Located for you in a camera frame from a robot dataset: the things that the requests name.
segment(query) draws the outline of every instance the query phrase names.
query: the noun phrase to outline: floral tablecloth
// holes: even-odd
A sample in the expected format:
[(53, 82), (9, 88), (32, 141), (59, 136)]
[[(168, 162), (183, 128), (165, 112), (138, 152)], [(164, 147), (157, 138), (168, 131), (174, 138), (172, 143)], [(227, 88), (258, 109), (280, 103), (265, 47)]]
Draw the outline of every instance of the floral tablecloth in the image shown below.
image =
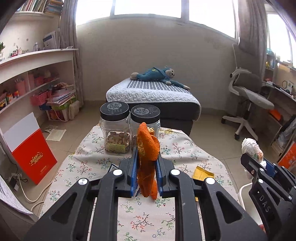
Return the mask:
[[(215, 157), (196, 146), (185, 133), (161, 128), (158, 139), (162, 157), (172, 160), (175, 168), (191, 177), (197, 165), (213, 172), (215, 180), (237, 200), (235, 189), (225, 166)], [(130, 155), (131, 153), (112, 155), (112, 153), (106, 152), (100, 127), (93, 127), (75, 153), (69, 155), (62, 163), (54, 182), (49, 188), (40, 216), (78, 179), (82, 177), (89, 180), (101, 178), (107, 173), (111, 163), (118, 166)], [(156, 200), (153, 200), (150, 197), (144, 198), (141, 193), (131, 199), (119, 198), (117, 224), (118, 240), (159, 239), (173, 241), (175, 240), (174, 199), (158, 196)]]

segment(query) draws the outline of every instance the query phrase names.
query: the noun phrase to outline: plastic jar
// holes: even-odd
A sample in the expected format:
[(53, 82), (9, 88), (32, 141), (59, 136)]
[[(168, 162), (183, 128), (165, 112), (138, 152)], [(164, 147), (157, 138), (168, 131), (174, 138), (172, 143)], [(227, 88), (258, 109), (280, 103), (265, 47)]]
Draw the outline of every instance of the plastic jar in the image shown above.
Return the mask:
[(100, 108), (100, 128), (104, 135), (105, 150), (127, 153), (130, 148), (130, 112), (128, 104), (120, 101), (105, 103)]
[(154, 129), (154, 136), (158, 138), (158, 132), (160, 129), (160, 110), (149, 104), (136, 105), (131, 109), (131, 140), (132, 148), (137, 142), (138, 128), (142, 122), (147, 124), (147, 127)]

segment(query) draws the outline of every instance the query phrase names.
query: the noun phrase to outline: chair seat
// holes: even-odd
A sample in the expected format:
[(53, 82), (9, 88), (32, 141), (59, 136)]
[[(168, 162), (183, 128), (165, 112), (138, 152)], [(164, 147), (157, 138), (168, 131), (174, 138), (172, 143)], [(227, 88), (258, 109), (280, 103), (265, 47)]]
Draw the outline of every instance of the chair seat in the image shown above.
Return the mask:
[(249, 99), (251, 102), (253, 102), (257, 106), (260, 106), (261, 108), (264, 108), (267, 110), (274, 109), (274, 104), (271, 103), (266, 98), (264, 98), (262, 95), (259, 95), (241, 86), (233, 86), (233, 88), (239, 93), (239, 95)]

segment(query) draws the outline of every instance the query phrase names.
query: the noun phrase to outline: plush toy head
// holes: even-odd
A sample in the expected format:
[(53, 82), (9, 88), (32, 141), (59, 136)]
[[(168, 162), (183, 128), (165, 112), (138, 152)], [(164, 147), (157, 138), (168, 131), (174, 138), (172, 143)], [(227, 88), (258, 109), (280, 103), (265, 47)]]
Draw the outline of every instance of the plush toy head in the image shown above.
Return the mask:
[(169, 76), (170, 78), (173, 78), (175, 76), (175, 72), (173, 69), (170, 69), (170, 68), (165, 68), (163, 69), (163, 71), (165, 72), (165, 74), (167, 76)]

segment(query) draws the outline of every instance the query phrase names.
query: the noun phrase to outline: chair base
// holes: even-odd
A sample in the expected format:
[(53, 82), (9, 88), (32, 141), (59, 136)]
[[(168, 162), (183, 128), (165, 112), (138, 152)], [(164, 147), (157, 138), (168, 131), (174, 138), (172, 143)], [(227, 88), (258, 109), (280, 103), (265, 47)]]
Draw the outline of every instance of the chair base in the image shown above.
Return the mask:
[(235, 123), (240, 123), (239, 128), (237, 129), (237, 131), (235, 132), (234, 138), (236, 140), (239, 139), (239, 133), (242, 130), (243, 127), (245, 127), (248, 132), (254, 137), (254, 139), (257, 141), (258, 140), (258, 136), (255, 134), (255, 132), (253, 131), (253, 129), (251, 128), (248, 120), (244, 119), (243, 117), (230, 117), (230, 116), (223, 116), (221, 122), (225, 123), (225, 120), (228, 121), (232, 121)]

